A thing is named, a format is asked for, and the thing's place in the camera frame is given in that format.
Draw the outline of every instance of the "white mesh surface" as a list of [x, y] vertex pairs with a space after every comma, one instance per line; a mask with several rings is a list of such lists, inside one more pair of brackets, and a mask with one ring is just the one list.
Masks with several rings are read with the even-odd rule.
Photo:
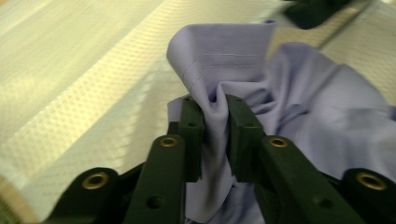
[[[99, 166], [123, 173], [144, 161], [152, 140], [166, 132], [166, 103], [186, 93], [164, 58], [173, 34], [190, 23], [261, 22], [284, 4], [9, 0], [1, 5], [1, 199], [24, 222], [42, 220], [80, 173]], [[279, 30], [271, 51], [287, 41], [319, 47], [357, 12], [347, 8], [310, 31]], [[379, 70], [359, 68], [367, 62], [356, 62], [361, 53], [347, 51], [342, 44], [352, 45], [343, 35], [347, 31], [324, 52], [381, 83], [374, 74]], [[389, 40], [378, 36], [374, 42]], [[375, 49], [381, 46], [376, 42]], [[382, 49], [394, 56], [395, 49]], [[388, 62], [380, 52], [367, 59]], [[395, 96], [390, 92], [387, 99], [396, 102]]]

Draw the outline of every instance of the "mounting hole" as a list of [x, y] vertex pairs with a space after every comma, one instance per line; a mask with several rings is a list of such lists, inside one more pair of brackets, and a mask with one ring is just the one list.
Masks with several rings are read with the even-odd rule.
[[82, 181], [84, 189], [99, 189], [108, 182], [108, 175], [105, 172], [99, 172], [89, 175]]
[[288, 142], [281, 138], [271, 138], [270, 144], [274, 147], [286, 147], [288, 145]]
[[177, 145], [177, 140], [171, 137], [163, 138], [160, 142], [160, 145], [162, 147], [174, 147]]
[[356, 178], [363, 186], [369, 189], [384, 190], [387, 188], [387, 184], [375, 175], [358, 173]]
[[321, 208], [330, 209], [330, 208], [334, 207], [334, 204], [332, 203], [332, 201], [330, 201], [328, 198], [326, 198], [323, 195], [315, 195], [313, 197], [312, 201], [314, 202], [314, 204], [316, 204], [317, 206], [319, 206]]
[[153, 196], [146, 200], [146, 206], [149, 209], [159, 209], [165, 204], [165, 199], [160, 196]]

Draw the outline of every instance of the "black object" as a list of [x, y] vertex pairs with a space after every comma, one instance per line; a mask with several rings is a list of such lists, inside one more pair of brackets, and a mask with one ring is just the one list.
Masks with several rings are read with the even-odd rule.
[[299, 0], [284, 14], [299, 28], [307, 30], [321, 25], [350, 0]]
[[[322, 174], [289, 139], [266, 136], [242, 99], [227, 95], [227, 101], [231, 168], [238, 181], [254, 183], [267, 224], [396, 223], [396, 185], [389, 179], [366, 169], [348, 170], [341, 181]], [[124, 175], [107, 168], [83, 173], [44, 223], [183, 223], [185, 182], [201, 174], [194, 157], [201, 157], [204, 117], [191, 98], [182, 110], [144, 165]]]

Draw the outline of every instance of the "purple cloth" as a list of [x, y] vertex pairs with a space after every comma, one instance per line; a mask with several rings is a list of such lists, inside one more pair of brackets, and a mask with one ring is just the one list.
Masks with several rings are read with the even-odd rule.
[[[203, 178], [187, 184], [193, 221], [263, 223], [252, 186], [231, 175], [225, 94], [243, 98], [267, 134], [291, 139], [320, 171], [340, 178], [362, 167], [396, 180], [396, 122], [378, 91], [302, 43], [282, 45], [266, 62], [275, 28], [190, 25], [169, 44], [169, 63], [205, 114]], [[181, 103], [169, 103], [169, 121], [179, 120]]]

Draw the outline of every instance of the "black plastic bracket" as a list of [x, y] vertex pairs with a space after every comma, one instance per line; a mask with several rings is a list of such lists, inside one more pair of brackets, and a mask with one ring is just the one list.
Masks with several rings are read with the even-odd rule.
[[227, 156], [238, 182], [253, 182], [256, 171], [254, 152], [264, 136], [259, 120], [242, 99], [226, 95], [229, 109], [230, 137]]
[[315, 28], [342, 9], [350, 0], [300, 0], [288, 7], [284, 14], [299, 28]]
[[177, 131], [186, 143], [186, 182], [196, 182], [201, 177], [204, 131], [204, 115], [201, 107], [188, 96], [183, 100]]
[[[332, 187], [325, 176], [287, 138], [266, 136], [259, 151], [262, 175], [256, 182], [256, 197], [268, 224], [365, 223], [348, 202]], [[265, 181], [270, 180], [280, 204], [274, 210], [260, 199], [265, 194]]]
[[183, 223], [184, 167], [184, 140], [178, 135], [157, 138], [122, 223]]
[[93, 168], [79, 175], [64, 192], [44, 224], [106, 223], [120, 204], [118, 174], [108, 168]]

